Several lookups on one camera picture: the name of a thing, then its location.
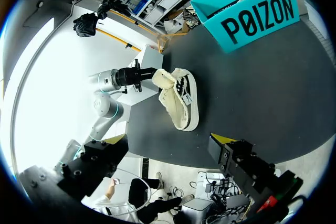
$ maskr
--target sneaker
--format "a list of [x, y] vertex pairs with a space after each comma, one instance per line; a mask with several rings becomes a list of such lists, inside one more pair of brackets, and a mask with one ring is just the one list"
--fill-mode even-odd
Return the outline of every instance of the sneaker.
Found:
[[163, 182], [163, 179], [162, 179], [162, 174], [161, 173], [156, 173], [155, 178], [160, 181], [158, 190], [164, 189], [164, 182]]
[[180, 203], [180, 206], [186, 204], [188, 201], [192, 200], [193, 198], [195, 198], [195, 196], [194, 196], [193, 194], [189, 194], [189, 195], [187, 195], [187, 196], [184, 196], [184, 197], [182, 198], [182, 201], [181, 201], [181, 203]]
[[172, 73], [158, 69], [152, 80], [162, 88], [159, 101], [167, 109], [175, 127], [182, 131], [194, 130], [199, 116], [197, 87], [193, 75], [182, 68], [175, 68]]

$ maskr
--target black table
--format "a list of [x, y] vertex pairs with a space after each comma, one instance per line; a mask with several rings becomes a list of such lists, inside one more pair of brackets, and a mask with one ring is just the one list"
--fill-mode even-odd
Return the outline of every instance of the black table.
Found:
[[295, 23], [226, 54], [199, 26], [164, 52], [163, 68], [191, 71], [200, 123], [178, 131], [155, 95], [135, 105], [130, 151], [167, 163], [217, 168], [210, 132], [253, 143], [271, 163], [299, 157], [335, 132], [335, 69], [315, 34]]

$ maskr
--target black bag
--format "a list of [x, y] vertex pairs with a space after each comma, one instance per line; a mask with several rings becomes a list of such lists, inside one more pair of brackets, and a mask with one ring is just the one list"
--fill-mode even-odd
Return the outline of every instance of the black bag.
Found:
[[107, 17], [107, 12], [110, 9], [116, 10], [118, 13], [121, 13], [127, 17], [131, 17], [127, 5], [122, 4], [120, 0], [115, 1], [103, 0], [102, 5], [98, 8], [97, 11], [98, 18], [105, 19]]
[[94, 13], [86, 13], [73, 21], [74, 31], [79, 37], [91, 37], [96, 34], [98, 17]]

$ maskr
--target cardboard box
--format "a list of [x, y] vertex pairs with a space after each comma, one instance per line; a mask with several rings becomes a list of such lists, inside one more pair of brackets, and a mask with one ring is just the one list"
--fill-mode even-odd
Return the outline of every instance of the cardboard box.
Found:
[[191, 0], [191, 4], [225, 52], [300, 20], [297, 0]]
[[176, 18], [181, 13], [183, 13], [183, 10], [177, 10], [175, 12], [170, 12], [170, 14], [168, 15], [168, 19], [172, 20], [172, 19]]
[[184, 23], [183, 23], [183, 26], [182, 26], [182, 33], [187, 33], [187, 32], [189, 32], [189, 27], [188, 27], [188, 25], [187, 25], [187, 21], [185, 21]]

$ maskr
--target person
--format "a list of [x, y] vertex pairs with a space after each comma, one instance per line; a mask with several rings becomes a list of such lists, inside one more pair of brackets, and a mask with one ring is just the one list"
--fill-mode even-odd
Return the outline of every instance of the person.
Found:
[[[143, 180], [152, 189], [164, 190], [164, 182], [162, 180], [161, 173], [156, 174], [156, 179]], [[149, 203], [144, 208], [135, 211], [146, 202], [144, 196], [146, 190], [148, 189], [147, 185], [138, 178], [133, 179], [129, 191], [128, 202], [121, 206], [116, 206], [110, 201], [115, 192], [115, 184], [116, 181], [112, 178], [107, 192], [105, 195], [96, 200], [93, 208], [102, 214], [132, 223], [149, 224], [156, 220], [158, 213], [167, 212], [194, 198], [193, 195], [187, 195], [183, 198], [176, 197], [169, 200], [158, 199], [152, 203]]]

